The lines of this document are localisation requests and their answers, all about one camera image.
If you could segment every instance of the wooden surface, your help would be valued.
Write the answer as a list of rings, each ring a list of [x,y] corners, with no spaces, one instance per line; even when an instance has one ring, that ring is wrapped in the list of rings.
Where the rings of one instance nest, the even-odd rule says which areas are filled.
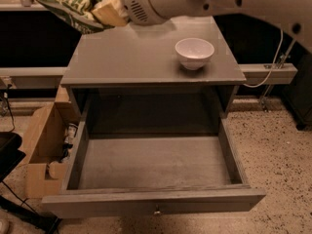
[[[206,66],[189,71],[180,65],[175,45],[202,38],[215,48]],[[245,77],[213,18],[175,18],[160,25],[129,23],[83,36],[61,83],[98,88],[133,84],[242,84]]]
[[[23,136],[24,162],[50,162],[61,156],[65,125],[54,104],[36,110]]]
[[[179,190],[228,183],[217,136],[91,139],[78,189]]]

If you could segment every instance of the snack bag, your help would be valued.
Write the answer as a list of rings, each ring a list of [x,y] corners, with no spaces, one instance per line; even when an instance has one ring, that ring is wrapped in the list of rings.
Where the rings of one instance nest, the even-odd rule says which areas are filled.
[[[57,17],[80,31],[91,34],[111,28],[98,22],[91,13],[94,5],[101,0],[37,0]]]
[[[120,0],[101,0],[95,4],[92,14],[102,23],[111,26],[126,26],[129,15]]]

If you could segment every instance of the electrical outlet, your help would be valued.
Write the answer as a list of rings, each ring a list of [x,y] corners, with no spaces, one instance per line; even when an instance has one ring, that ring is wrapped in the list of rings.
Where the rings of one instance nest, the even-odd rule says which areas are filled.
[[[10,89],[15,89],[17,86],[14,84],[13,78],[10,76],[0,76],[1,81],[6,86],[6,88],[10,87]]]

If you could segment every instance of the power cord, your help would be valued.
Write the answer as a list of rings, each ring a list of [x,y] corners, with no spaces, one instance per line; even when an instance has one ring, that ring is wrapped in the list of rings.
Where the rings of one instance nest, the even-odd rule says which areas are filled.
[[[8,86],[7,86],[7,90],[6,90],[6,92],[4,92],[3,93],[3,103],[6,103],[6,106],[7,106],[7,108],[8,108],[8,110],[9,110],[9,112],[10,112],[10,116],[11,116],[11,119],[12,119],[12,129],[11,130],[9,130],[9,132],[12,132],[15,128],[16,128],[16,125],[15,125],[15,120],[14,120],[14,117],[13,117],[13,113],[12,113],[12,110],[11,110],[11,106],[10,106],[10,104],[9,104],[9,90],[10,90],[10,88],[12,87],[12,85],[11,84],[8,84]]]
[[[26,203],[26,200],[27,200],[27,199],[22,200],[22,198],[20,198],[20,197],[10,188],[10,186],[9,186],[6,182],[4,182],[4,181],[1,181],[1,182],[8,188],[8,190],[9,190],[18,200],[21,201],[21,205],[27,205],[35,214],[39,215],[31,206],[29,206],[29,205]]]
[[[283,34],[283,30],[281,29],[281,40],[280,40],[280,44],[279,44],[279,47],[277,48],[277,51],[275,53],[275,57],[273,59],[273,62],[272,62],[272,66],[270,68],[270,71],[268,72],[267,76],[264,78],[264,80],[262,82],[260,82],[259,84],[257,85],[249,85],[249,84],[243,84],[245,87],[248,87],[248,88],[252,88],[252,89],[255,89],[255,88],[258,88],[260,87],[261,85],[263,85],[267,79],[269,79],[271,73],[272,73],[272,70],[274,68],[274,64],[275,64],[275,61],[276,61],[276,58],[280,52],[280,49],[281,49],[281,46],[282,46],[282,43],[283,43],[283,40],[284,40],[284,34]]]

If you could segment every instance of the bag of chips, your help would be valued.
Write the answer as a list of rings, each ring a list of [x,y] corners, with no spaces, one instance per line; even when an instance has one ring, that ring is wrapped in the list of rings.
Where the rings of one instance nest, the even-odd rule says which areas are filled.
[[[60,19],[82,34],[101,32],[112,28],[100,23],[91,13],[94,5],[101,0],[37,0]]]

